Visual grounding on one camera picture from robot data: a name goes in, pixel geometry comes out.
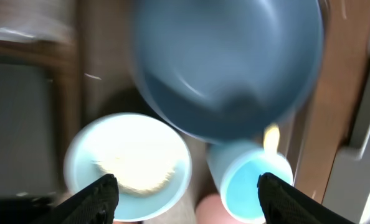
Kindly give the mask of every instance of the light blue bowl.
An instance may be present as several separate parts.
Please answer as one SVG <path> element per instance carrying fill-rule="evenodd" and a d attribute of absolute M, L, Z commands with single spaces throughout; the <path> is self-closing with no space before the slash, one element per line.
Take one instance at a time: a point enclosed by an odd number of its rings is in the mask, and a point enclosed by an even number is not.
<path fill-rule="evenodd" d="M 135 80 L 191 136 L 249 138 L 299 107 L 323 54 L 318 0 L 139 0 Z"/>
<path fill-rule="evenodd" d="M 260 175 L 271 172 L 293 185 L 292 168 L 286 158 L 267 153 L 250 141 L 212 146 L 207 163 L 225 209 L 244 223 L 265 221 L 257 188 Z"/>
<path fill-rule="evenodd" d="M 149 197 L 119 194 L 116 221 L 137 222 L 156 217 L 182 197 L 192 173 L 191 157 L 182 137 L 157 119 L 142 114 L 119 113 L 102 117 L 82 129 L 72 141 L 65 158 L 67 187 L 75 194 L 100 178 L 102 174 L 95 167 L 95 158 L 104 151 L 116 150 L 124 138 L 163 141 L 173 149 L 179 149 L 180 160 L 175 173 L 163 190 Z"/>

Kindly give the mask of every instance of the mug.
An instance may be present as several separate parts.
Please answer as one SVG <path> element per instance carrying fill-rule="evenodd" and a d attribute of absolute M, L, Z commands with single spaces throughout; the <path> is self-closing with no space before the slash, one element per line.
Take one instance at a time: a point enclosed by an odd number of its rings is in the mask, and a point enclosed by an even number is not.
<path fill-rule="evenodd" d="M 257 182 L 271 172 L 293 185 L 293 172 L 281 154 L 265 152 L 248 140 L 213 145 L 207 150 L 207 163 L 222 204 L 235 219 L 244 223 L 263 223 Z"/>

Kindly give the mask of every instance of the pink object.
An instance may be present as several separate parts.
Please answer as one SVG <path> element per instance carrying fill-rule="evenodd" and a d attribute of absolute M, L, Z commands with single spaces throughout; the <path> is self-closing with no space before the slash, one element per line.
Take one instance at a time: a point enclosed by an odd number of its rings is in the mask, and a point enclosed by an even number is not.
<path fill-rule="evenodd" d="M 209 195 L 199 203 L 196 219 L 197 224 L 243 224 L 229 215 L 218 194 Z"/>

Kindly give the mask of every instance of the large blue bowl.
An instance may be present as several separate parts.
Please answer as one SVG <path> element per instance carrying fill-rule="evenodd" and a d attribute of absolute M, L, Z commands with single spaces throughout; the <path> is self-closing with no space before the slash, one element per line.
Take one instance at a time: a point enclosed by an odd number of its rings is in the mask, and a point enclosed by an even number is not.
<path fill-rule="evenodd" d="M 316 82 L 318 0 L 139 0 L 135 80 L 161 117 L 212 142 L 249 138 Z"/>

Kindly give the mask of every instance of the light blue cup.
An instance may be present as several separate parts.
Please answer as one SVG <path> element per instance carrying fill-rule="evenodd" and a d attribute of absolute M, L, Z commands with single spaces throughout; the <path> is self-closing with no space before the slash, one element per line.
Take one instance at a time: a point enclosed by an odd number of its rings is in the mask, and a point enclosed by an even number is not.
<path fill-rule="evenodd" d="M 212 146 L 207 151 L 207 163 L 225 209 L 244 223 L 263 223 L 257 181 L 271 172 L 293 185 L 290 164 L 281 154 L 265 152 L 261 146 L 247 140 Z"/>
<path fill-rule="evenodd" d="M 170 209 L 185 193 L 192 173 L 192 161 L 182 137 L 157 119 L 143 114 L 118 113 L 102 117 L 79 132 L 65 157 L 64 174 L 75 194 L 102 176 L 94 164 L 98 154 L 117 150 L 123 141 L 156 141 L 178 149 L 178 162 L 170 182 L 149 197 L 119 194 L 115 221 L 137 222 L 154 218 Z"/>

